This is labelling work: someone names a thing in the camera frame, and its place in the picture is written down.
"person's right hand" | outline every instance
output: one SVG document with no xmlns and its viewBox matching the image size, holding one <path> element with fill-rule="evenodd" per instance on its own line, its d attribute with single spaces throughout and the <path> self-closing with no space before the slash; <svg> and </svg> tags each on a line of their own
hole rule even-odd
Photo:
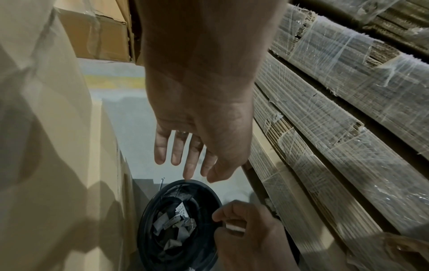
<svg viewBox="0 0 429 271">
<path fill-rule="evenodd" d="M 214 234 L 226 271 L 299 271 L 282 223 L 265 206 L 233 201 L 212 218 L 245 229 L 243 234 L 221 227 Z"/>
</svg>

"torn cardboard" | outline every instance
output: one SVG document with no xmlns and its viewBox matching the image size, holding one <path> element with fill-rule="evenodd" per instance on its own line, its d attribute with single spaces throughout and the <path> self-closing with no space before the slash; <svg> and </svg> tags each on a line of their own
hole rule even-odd
<svg viewBox="0 0 429 271">
<path fill-rule="evenodd" d="M 127 23 L 115 0 L 57 0 L 55 8 L 77 57 L 132 60 Z"/>
<path fill-rule="evenodd" d="M 0 37 L 0 270 L 126 270 L 131 175 L 53 1 L 1 1 Z"/>
</svg>

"concrete floor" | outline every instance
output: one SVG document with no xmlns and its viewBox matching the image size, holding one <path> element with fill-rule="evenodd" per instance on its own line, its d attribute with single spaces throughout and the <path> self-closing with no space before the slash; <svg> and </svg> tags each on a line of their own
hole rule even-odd
<svg viewBox="0 0 429 271">
<path fill-rule="evenodd" d="M 79 63 L 92 98 L 103 100 L 119 146 L 130 166 L 135 179 L 136 215 L 140 217 L 148 200 L 158 192 L 162 178 L 165 178 L 164 184 L 182 179 L 189 142 L 185 146 L 182 163 L 175 167 L 169 162 L 173 140 L 171 136 L 166 163 L 161 166 L 155 164 L 153 144 L 156 120 L 144 88 L 144 68 L 130 63 L 88 59 L 79 59 Z M 204 154 L 205 150 L 198 161 L 199 165 Z M 199 170 L 197 167 L 193 179 L 208 184 L 223 204 L 232 200 L 258 202 L 241 168 L 229 180 L 214 184 L 209 184 L 199 174 Z M 212 270 L 222 269 L 216 265 Z"/>
</svg>

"black bucket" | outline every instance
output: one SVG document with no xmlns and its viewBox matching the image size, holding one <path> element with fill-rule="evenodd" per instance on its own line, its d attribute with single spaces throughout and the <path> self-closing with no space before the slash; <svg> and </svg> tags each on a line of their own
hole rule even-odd
<svg viewBox="0 0 429 271">
<path fill-rule="evenodd" d="M 156 236 L 153 223 L 159 212 L 174 212 L 182 200 L 197 226 L 182 246 L 164 251 L 164 244 L 168 239 L 175 239 L 178 229 L 169 229 Z M 221 206 L 215 192 L 199 181 L 179 180 L 162 188 L 149 202 L 140 220 L 137 247 L 145 270 L 209 271 L 218 259 L 214 233 L 222 226 L 221 222 L 214 223 L 211 215 Z"/>
</svg>

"yellow stripe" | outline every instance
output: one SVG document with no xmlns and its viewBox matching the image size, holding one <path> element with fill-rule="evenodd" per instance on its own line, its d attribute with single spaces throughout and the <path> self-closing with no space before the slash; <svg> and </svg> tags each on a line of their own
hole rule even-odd
<svg viewBox="0 0 429 271">
<path fill-rule="evenodd" d="M 88 88 L 146 88 L 144 77 L 84 75 L 84 78 Z"/>
</svg>

